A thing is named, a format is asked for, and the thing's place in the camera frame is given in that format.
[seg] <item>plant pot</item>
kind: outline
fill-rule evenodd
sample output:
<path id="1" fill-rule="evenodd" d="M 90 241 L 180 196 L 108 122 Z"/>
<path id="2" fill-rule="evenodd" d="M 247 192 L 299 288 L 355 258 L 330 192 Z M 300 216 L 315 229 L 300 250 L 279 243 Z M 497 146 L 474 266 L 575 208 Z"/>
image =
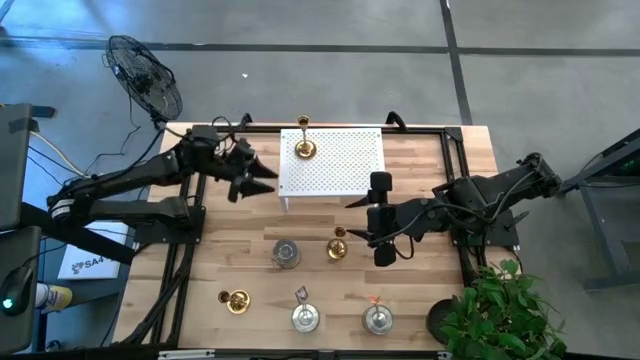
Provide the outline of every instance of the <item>plant pot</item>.
<path id="1" fill-rule="evenodd" d="M 449 342 L 449 337 L 443 333 L 440 328 L 444 324 L 444 319 L 452 311 L 452 308 L 453 303 L 451 299 L 440 300 L 431 307 L 427 315 L 427 330 L 433 335 L 434 339 L 444 345 Z"/>

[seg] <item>wooden table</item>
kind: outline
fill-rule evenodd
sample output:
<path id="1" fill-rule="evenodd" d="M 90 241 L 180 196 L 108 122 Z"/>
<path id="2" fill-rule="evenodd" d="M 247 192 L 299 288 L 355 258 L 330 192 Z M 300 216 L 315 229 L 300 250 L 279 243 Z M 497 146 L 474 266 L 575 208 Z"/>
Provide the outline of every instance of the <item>wooden table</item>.
<path id="1" fill-rule="evenodd" d="M 169 126 L 184 133 L 192 125 Z M 471 174 L 494 175 L 497 168 L 487 127 L 466 126 L 462 132 Z M 278 171 L 279 135 L 243 136 L 263 163 Z M 177 140 L 165 133 L 162 151 Z M 383 146 L 386 170 L 393 175 L 390 203 L 432 197 L 431 189 L 446 182 L 437 136 L 385 134 Z M 457 164 L 455 151 L 452 153 Z M 277 181 L 270 183 L 277 186 Z M 193 260 L 180 348 L 442 349 L 426 330 L 425 316 L 435 302 L 459 294 L 463 288 L 458 253 L 447 233 L 426 235 L 416 245 L 412 260 L 398 258 L 387 268 L 375 267 L 372 249 L 365 241 L 350 237 L 348 255 L 335 262 L 325 252 L 333 229 L 366 229 L 365 208 L 344 208 L 353 198 L 296 198 L 290 213 L 284 214 L 277 192 L 233 204 L 226 200 L 228 188 L 228 183 L 207 181 L 203 199 L 207 217 Z M 153 187 L 150 201 L 176 195 L 177 186 Z M 289 271 L 276 269 L 271 262 L 272 247 L 283 238 L 295 240 L 301 251 L 300 264 Z M 406 237 L 399 237 L 397 244 L 408 252 Z M 154 244 L 135 258 L 114 341 L 129 335 L 156 300 L 166 253 L 166 245 Z M 487 249 L 489 261 L 510 257 L 506 250 Z M 302 285 L 321 315 L 318 328 L 309 334 L 298 333 L 291 324 L 297 305 L 294 292 Z M 220 291 L 236 289 L 251 296 L 251 306 L 244 315 L 231 314 L 217 300 Z M 393 329 L 386 336 L 371 335 L 362 327 L 361 315 L 371 305 L 369 296 L 380 296 L 394 314 Z M 173 300 L 167 309 L 165 333 L 170 327 Z"/>

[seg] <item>white perforated platform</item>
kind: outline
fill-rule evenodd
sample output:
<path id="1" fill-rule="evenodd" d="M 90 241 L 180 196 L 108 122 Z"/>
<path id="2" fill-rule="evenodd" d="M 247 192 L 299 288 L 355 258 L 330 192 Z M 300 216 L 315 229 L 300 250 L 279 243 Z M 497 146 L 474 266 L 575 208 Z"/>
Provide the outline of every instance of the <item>white perforated platform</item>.
<path id="1" fill-rule="evenodd" d="M 382 133 L 377 129 L 309 129 L 307 139 L 316 144 L 316 155 L 301 159 L 295 146 L 302 130 L 282 130 L 278 196 L 363 196 L 370 188 L 369 175 L 384 171 Z M 287 209 L 284 199 L 283 208 Z"/>

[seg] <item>gray floor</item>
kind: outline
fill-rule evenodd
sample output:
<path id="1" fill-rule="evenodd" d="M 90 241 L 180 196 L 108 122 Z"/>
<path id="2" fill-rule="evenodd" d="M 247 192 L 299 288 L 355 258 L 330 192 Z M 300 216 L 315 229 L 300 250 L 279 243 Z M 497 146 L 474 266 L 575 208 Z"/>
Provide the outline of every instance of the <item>gray floor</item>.
<path id="1" fill-rule="evenodd" d="M 436 0 L 17 0 L 2 22 L 7 36 L 188 43 L 446 45 Z M 640 2 L 633 0 L 450 0 L 461 46 L 638 48 Z M 128 100 L 101 51 L 0 48 L 2 102 L 58 108 L 40 121 L 44 134 L 88 166 L 117 151 L 132 126 Z M 395 110 L 414 124 L 460 124 L 448 55 L 353 53 L 157 52 L 178 79 L 182 121 L 251 112 L 258 121 L 379 123 Z M 498 166 L 539 151 L 568 177 L 594 153 L 638 127 L 640 57 L 463 56 L 473 123 L 489 126 Z M 127 156 L 98 171 L 129 164 L 150 141 L 144 124 Z M 50 153 L 34 140 L 38 149 Z M 68 174 L 34 156 L 59 179 Z M 29 164 L 26 200 L 43 206 L 57 191 Z M 603 260 L 577 193 L 517 206 L 525 270 L 545 278 L 539 291 L 567 319 L 575 352 L 640 357 L 640 286 L 586 293 Z M 95 346 L 115 300 L 51 317 L 48 335 L 67 347 Z"/>

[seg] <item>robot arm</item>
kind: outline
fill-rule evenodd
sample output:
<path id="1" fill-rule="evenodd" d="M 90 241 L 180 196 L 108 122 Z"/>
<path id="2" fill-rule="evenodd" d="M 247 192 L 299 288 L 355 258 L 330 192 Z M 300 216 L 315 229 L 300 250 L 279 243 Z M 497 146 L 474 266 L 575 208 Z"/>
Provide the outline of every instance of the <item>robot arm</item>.
<path id="1" fill-rule="evenodd" d="M 368 242 L 377 266 L 395 262 L 398 251 L 394 239 L 401 234 L 420 242 L 425 233 L 451 230 L 454 237 L 484 239 L 478 244 L 481 246 L 485 240 L 513 246 L 517 235 L 512 230 L 521 217 L 514 219 L 508 209 L 523 199 L 553 196 L 560 183 L 542 156 L 533 153 L 519 160 L 517 167 L 493 177 L 463 177 L 438 186 L 433 189 L 434 198 L 388 204 L 391 174 L 372 173 L 372 190 L 364 199 L 347 205 L 376 205 L 367 209 L 367 230 L 347 231 Z"/>
<path id="2" fill-rule="evenodd" d="M 234 143 L 230 151 L 219 151 L 228 138 Z M 147 185 L 180 184 L 194 173 L 212 176 L 231 183 L 228 200 L 274 191 L 255 178 L 277 178 L 262 165 L 246 139 L 220 136 L 212 126 L 196 125 L 173 148 L 152 157 L 142 165 L 130 166 L 90 179 L 78 179 L 47 198 L 51 217 L 70 226 L 84 226 L 95 220 L 131 222 L 188 223 L 186 201 L 178 197 L 158 203 L 146 201 L 105 201 L 103 198 Z"/>

